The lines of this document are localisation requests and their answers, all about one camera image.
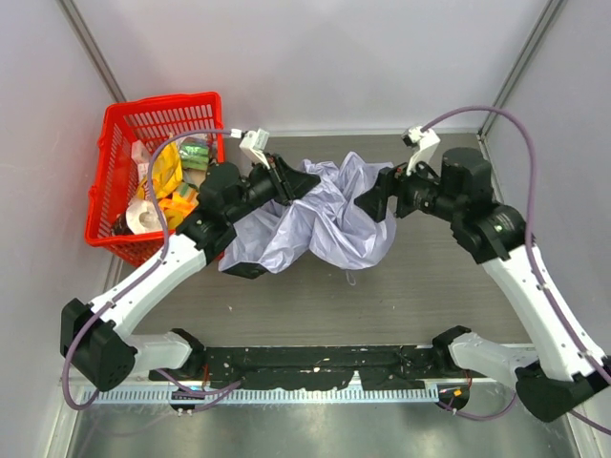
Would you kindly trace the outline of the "lavender folding umbrella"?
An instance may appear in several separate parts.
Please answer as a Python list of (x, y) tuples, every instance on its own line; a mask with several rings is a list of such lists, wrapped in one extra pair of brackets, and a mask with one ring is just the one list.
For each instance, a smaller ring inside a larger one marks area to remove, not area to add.
[(219, 271), (254, 280), (284, 271), (306, 252), (345, 271), (375, 266), (395, 240), (396, 221), (386, 214), (375, 222), (354, 200), (390, 166), (368, 163), (354, 152), (340, 165), (303, 160), (298, 169), (319, 177), (320, 183), (288, 206), (270, 201), (238, 221)]

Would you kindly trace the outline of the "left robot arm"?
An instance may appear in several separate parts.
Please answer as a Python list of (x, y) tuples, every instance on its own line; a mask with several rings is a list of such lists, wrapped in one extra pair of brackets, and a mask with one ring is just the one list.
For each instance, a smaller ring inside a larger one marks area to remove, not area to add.
[(320, 178), (298, 171), (278, 155), (242, 176), (229, 162), (212, 167), (200, 187), (196, 208), (161, 249), (127, 279), (84, 303), (66, 304), (61, 313), (60, 352), (64, 368), (77, 369), (101, 392), (130, 375), (164, 369), (181, 379), (198, 378), (205, 347), (175, 328), (161, 335), (136, 335), (146, 315), (180, 283), (218, 258), (236, 238), (238, 221), (276, 201), (303, 198)]

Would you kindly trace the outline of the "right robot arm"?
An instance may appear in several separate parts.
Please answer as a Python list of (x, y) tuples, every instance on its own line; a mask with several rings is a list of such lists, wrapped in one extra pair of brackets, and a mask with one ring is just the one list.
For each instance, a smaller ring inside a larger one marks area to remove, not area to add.
[(608, 370), (610, 357), (592, 349), (595, 361), (589, 363), (569, 336), (546, 296), (556, 291), (553, 281), (530, 264), (541, 255), (525, 242), (526, 222), (517, 209), (495, 200), (491, 175), (478, 150), (453, 148), (442, 156), (439, 173), (424, 161), (414, 171), (407, 164), (382, 169), (354, 202), (375, 222), (385, 219), (395, 198), (399, 218), (420, 211), (450, 224), (458, 245), (505, 294), (535, 349), (519, 352), (458, 325), (433, 339), (436, 363), (513, 389), (532, 415), (549, 423), (609, 387), (596, 368)]

